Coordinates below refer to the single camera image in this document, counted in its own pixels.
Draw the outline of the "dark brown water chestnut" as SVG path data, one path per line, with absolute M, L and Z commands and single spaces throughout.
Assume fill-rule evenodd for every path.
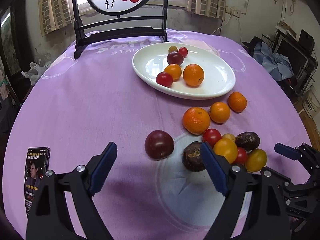
M 182 163 L 188 171 L 201 172 L 206 169 L 201 157 L 199 141 L 190 143 L 183 151 Z
M 255 132 L 244 132 L 235 137 L 235 144 L 246 151 L 252 151 L 260 145 L 260 138 Z

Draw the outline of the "small red cherry tomato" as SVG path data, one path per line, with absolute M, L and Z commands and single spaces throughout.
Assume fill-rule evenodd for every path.
M 188 49 L 186 47 L 180 47 L 178 52 L 184 57 L 186 58 L 188 56 Z

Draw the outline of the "white bucket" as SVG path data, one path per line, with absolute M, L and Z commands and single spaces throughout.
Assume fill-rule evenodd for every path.
M 313 86 L 304 93 L 302 105 L 304 111 L 312 119 L 319 113 L 319 95 Z

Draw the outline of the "pale yellow small fruit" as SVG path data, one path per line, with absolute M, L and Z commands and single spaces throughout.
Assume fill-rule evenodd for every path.
M 231 141 L 235 142 L 235 136 L 231 133 L 225 133 L 224 135 L 222 135 L 223 139 L 230 139 Z

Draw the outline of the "blue cloth pile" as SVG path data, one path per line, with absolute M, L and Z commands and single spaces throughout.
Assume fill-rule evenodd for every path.
M 253 58 L 273 77 L 275 81 L 283 81 L 294 76 L 288 57 L 273 53 L 264 42 L 258 42 L 253 50 Z

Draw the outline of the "black monitor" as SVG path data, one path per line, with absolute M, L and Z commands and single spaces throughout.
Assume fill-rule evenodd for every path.
M 290 34 L 287 35 L 281 30 L 277 30 L 272 50 L 275 54 L 281 54 L 288 58 L 296 77 L 299 77 L 304 72 L 307 77 L 313 79 L 317 69 L 315 58 L 301 47 Z

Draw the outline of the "purple printed tablecloth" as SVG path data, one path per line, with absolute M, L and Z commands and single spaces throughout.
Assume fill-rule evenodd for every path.
M 308 172 L 274 152 L 278 142 L 291 147 L 309 143 L 305 127 L 278 84 L 238 43 L 221 36 L 168 31 L 172 42 L 217 52 L 234 70 L 234 89 L 246 109 L 232 113 L 217 129 L 237 135 L 253 131 L 268 155 L 268 167 L 302 184 Z M 15 120 L 3 168 L 3 200 L 7 219 L 25 236 L 24 170 L 27 150 L 48 147 L 49 168 L 71 172 L 115 142 L 118 156 L 103 188 L 93 200 L 115 239 L 203 239 L 213 223 L 204 211 L 196 223 L 184 222 L 161 204 L 156 190 L 160 162 L 148 158 L 146 136 L 156 129 L 173 138 L 189 137 L 182 116 L 190 107 L 208 109 L 210 101 L 183 100 L 154 90 L 132 68 L 132 57 L 154 37 L 136 37 L 89 46 L 75 60 L 71 45 L 37 82 Z M 205 225 L 198 221 L 205 218 Z

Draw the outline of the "white oval plate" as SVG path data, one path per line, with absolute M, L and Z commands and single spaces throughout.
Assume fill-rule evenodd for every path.
M 188 55 L 180 65 L 181 75 L 172 85 L 166 87 L 157 83 L 156 77 L 164 72 L 169 65 L 167 57 L 169 47 L 185 47 Z M 187 81 L 194 81 L 191 72 L 186 70 L 188 65 L 199 66 L 196 76 L 204 74 L 203 80 L 197 86 L 190 86 Z M 227 62 L 210 51 L 181 43 L 155 43 L 141 48 L 132 58 L 135 73 L 150 87 L 165 94 L 182 99 L 209 100 L 230 92 L 236 83 L 234 71 Z

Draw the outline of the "orange tangerine on plate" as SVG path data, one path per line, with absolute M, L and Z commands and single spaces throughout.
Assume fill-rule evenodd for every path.
M 189 64 L 183 70 L 183 79 L 190 87 L 199 87 L 204 80 L 204 71 L 198 64 Z

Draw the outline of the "white plastic bag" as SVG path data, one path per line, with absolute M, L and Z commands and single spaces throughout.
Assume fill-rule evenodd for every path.
M 44 74 L 44 72 L 48 69 L 48 66 L 40 67 L 35 62 L 31 62 L 29 64 L 28 72 L 21 72 L 21 74 L 30 80 L 31 86 L 34 87 L 39 78 Z

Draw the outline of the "olive green small fruit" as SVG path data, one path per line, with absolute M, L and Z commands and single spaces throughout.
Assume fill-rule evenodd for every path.
M 170 46 L 168 49 L 168 53 L 177 52 L 178 48 L 176 46 Z

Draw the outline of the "left beige curtain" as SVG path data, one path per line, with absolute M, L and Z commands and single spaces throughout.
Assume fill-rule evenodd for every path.
M 39 0 L 39 23 L 42 36 L 73 23 L 72 0 Z

